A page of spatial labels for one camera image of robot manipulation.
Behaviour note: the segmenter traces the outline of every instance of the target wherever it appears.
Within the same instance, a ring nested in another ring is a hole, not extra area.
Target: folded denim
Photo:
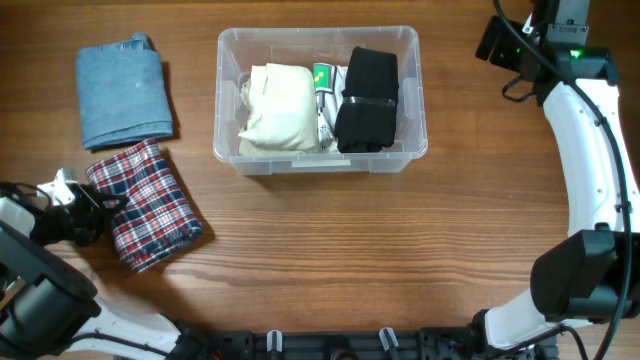
[[[76,82],[85,149],[173,135],[162,62],[146,34],[80,50]]]
[[[96,189],[125,195],[112,233],[122,263],[142,272],[192,244],[202,225],[189,206],[154,140],[147,140],[87,170]]]

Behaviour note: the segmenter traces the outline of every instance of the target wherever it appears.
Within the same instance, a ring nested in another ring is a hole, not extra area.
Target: folded black garment
[[[342,91],[335,135],[342,153],[379,152],[393,145],[398,108],[398,58],[356,47]]]

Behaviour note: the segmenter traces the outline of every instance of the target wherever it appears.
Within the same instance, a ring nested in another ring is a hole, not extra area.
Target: wooden table
[[[50,247],[112,301],[207,330],[459,326],[525,290],[533,261],[566,238],[565,183],[542,109],[533,101],[504,100],[500,89],[514,74],[474,58],[494,14],[489,0],[329,7],[40,2],[0,7],[2,180],[48,182],[63,166],[82,175],[118,151],[92,154],[82,147],[74,65],[80,48],[145,31],[169,63],[179,136],[160,146],[168,149],[206,232],[197,246],[139,275],[119,264],[106,239],[85,249]],[[509,3],[507,14],[520,21],[532,9],[528,1]],[[615,54],[623,129],[636,169],[638,11],[640,5],[623,0],[593,1],[590,11],[590,44]],[[400,24],[420,36],[429,134],[423,158],[400,174],[256,178],[238,176],[215,159],[222,30]],[[604,330],[580,330],[591,356]],[[640,321],[623,322],[609,358],[636,358],[639,336]],[[577,357],[569,339],[562,339],[561,351],[563,358]]]

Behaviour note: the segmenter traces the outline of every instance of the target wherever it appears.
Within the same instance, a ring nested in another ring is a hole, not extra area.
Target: white towel
[[[269,154],[282,150],[287,154],[318,152],[315,88],[309,69],[254,66],[241,98],[249,108],[249,120],[247,129],[238,136],[253,145],[241,146],[241,154],[252,148],[268,150]]]

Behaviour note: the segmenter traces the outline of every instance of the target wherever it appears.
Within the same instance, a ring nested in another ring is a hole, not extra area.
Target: folded plaid shirt
[[[112,220],[122,263],[142,272],[193,243],[202,225],[153,140],[95,163],[87,178],[105,194],[126,195],[129,202]]]

